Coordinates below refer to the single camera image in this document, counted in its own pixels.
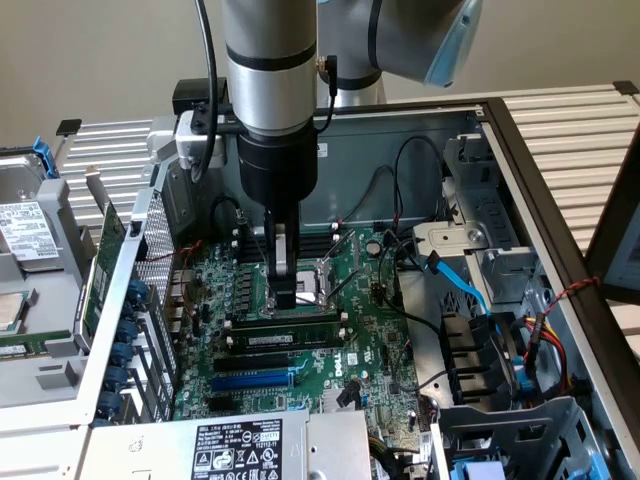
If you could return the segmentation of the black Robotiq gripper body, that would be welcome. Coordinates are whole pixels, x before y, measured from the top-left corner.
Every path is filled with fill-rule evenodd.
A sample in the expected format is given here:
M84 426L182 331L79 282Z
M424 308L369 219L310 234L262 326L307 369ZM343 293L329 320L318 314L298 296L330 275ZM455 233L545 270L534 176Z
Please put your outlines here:
M272 212L288 211L307 198L318 178L318 132L313 125L286 136L237 138L241 185Z

